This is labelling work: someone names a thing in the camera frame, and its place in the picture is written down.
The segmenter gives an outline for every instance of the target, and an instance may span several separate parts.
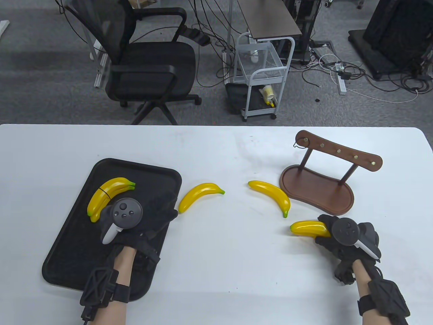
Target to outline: banana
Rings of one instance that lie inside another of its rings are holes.
[[[298,236],[331,237],[326,225],[320,221],[298,221],[290,226],[290,230]]]
[[[114,196],[116,196],[116,194],[114,193],[117,190],[125,188],[127,186],[135,186],[135,183],[131,182],[125,177],[116,177],[105,182],[99,188],[102,189],[105,193],[107,193],[109,197],[113,198]]]
[[[117,190],[115,190],[115,191],[113,191],[113,192],[110,193],[111,194],[111,198],[114,198],[116,195],[119,195],[120,193],[123,193],[123,192],[126,192],[126,191],[130,191],[130,190],[134,190],[134,189],[135,189],[134,186],[127,186],[127,187],[123,187],[123,188],[118,188]],[[91,222],[96,222],[96,221],[99,220],[102,209],[104,209],[110,201],[111,201],[111,199],[107,195],[105,195],[105,198],[101,202],[98,210],[94,214],[92,214],[90,216],[90,221]]]
[[[135,186],[135,183],[127,180],[125,177],[116,177],[105,182],[96,190],[95,194],[93,194],[90,199],[89,205],[87,206],[87,215],[93,215],[100,208],[107,195],[108,198],[111,199],[116,196],[114,194],[116,191],[129,186]]]
[[[190,190],[179,204],[179,213],[184,213],[199,198],[208,194],[224,194],[217,184],[203,183]]]
[[[261,181],[250,181],[248,182],[248,185],[253,190],[265,194],[271,197],[272,199],[274,199],[275,202],[277,202],[278,205],[280,206],[281,211],[283,211],[284,218],[287,218],[291,207],[290,199],[286,195],[286,193],[284,193],[279,187]]]

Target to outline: toy banana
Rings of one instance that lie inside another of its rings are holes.
[[[290,226],[290,230],[298,236],[331,237],[326,225],[320,221],[298,221]]]
[[[255,191],[265,194],[280,206],[281,211],[283,211],[284,218],[287,218],[291,204],[290,199],[286,193],[284,193],[279,187],[272,184],[261,182],[261,181],[250,181],[248,185]]]
[[[134,189],[135,183],[125,177],[116,177],[105,182],[96,190],[87,206],[87,215],[91,217],[90,220],[92,222],[98,221],[100,211],[116,195]]]
[[[184,213],[199,198],[208,194],[224,194],[225,191],[220,189],[217,184],[204,183],[197,185],[190,190],[179,204],[179,213]]]

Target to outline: wire basket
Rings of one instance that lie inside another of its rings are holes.
[[[238,64],[245,78],[254,84],[282,82],[285,75],[284,66],[278,57],[275,47],[270,42],[243,44],[236,48]]]

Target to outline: black glove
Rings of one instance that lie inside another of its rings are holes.
[[[113,251],[108,262],[114,263],[114,258],[122,251],[123,247],[128,246],[146,255],[153,264],[158,263],[158,253],[149,244],[149,241],[178,216],[178,212],[172,208],[176,200],[177,196],[173,192],[166,192],[149,200],[143,206],[143,216],[140,223],[134,228],[119,232],[113,239]]]
[[[361,248],[356,248],[355,246],[344,246],[333,237],[331,230],[334,222],[339,219],[337,216],[322,214],[317,219],[326,225],[326,228],[331,233],[331,238],[316,237],[315,242],[316,244],[325,247],[336,258],[341,260],[341,263],[337,266],[334,272],[334,276],[338,280],[344,284],[354,283],[355,279],[352,275],[352,264],[356,260],[361,260],[364,265],[370,265],[371,267],[376,264],[376,260],[369,256]]]

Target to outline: chair seat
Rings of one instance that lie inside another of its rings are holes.
[[[172,65],[178,82],[168,101],[181,100],[189,94],[195,79],[194,49],[182,42],[138,42],[125,49],[120,65]],[[109,80],[108,96],[114,100],[149,101],[160,99],[169,85],[170,74],[122,74],[119,82]]]

